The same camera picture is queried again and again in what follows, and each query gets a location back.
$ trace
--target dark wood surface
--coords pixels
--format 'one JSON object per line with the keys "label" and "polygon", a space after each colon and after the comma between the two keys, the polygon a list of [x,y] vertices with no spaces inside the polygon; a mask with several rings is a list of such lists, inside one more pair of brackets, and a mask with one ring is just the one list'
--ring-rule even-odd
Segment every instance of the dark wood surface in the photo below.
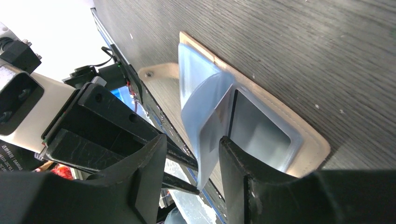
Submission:
{"label": "dark wood surface", "polygon": [[324,168],[396,167],[395,0],[95,0],[138,70],[177,62],[179,31],[330,143]]}

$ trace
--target red object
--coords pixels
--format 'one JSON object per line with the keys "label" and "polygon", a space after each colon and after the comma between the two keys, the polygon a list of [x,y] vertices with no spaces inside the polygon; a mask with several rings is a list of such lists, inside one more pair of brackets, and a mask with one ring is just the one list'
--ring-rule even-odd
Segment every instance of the red object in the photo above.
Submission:
{"label": "red object", "polygon": [[51,170],[51,172],[65,179],[73,180],[73,176],[71,175],[69,167],[57,165]]}

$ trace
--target wood grain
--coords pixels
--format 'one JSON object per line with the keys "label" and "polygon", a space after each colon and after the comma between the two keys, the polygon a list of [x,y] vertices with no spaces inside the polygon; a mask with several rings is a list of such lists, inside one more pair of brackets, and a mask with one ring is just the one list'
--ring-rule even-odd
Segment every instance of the wood grain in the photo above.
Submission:
{"label": "wood grain", "polygon": [[332,147],[324,168],[396,164],[396,1],[95,0],[138,70],[177,62],[186,31]]}

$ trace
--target cable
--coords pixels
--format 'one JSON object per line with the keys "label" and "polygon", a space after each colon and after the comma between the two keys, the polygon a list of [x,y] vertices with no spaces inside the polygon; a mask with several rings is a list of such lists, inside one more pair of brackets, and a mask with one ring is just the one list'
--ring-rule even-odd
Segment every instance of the cable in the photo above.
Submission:
{"label": "cable", "polygon": [[102,49],[102,51],[104,51],[107,55],[110,56],[109,60],[107,60],[107,61],[105,61],[105,62],[103,62],[103,63],[101,63],[101,64],[89,65],[90,67],[91,67],[91,66],[93,66],[93,67],[100,67],[100,66],[103,66],[103,65],[107,64],[109,61],[111,61],[111,60],[113,59],[113,57],[114,57],[114,51],[113,51],[113,50],[111,50],[110,48],[107,48],[107,47],[102,47],[101,49]]}

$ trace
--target metal rod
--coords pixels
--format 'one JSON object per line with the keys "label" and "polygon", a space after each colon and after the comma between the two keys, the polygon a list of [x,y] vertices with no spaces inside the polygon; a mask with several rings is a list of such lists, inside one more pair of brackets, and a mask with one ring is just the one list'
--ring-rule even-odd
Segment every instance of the metal rod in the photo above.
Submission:
{"label": "metal rod", "polygon": [[194,195],[200,192],[195,186],[167,173],[163,174],[162,189],[180,190]]}

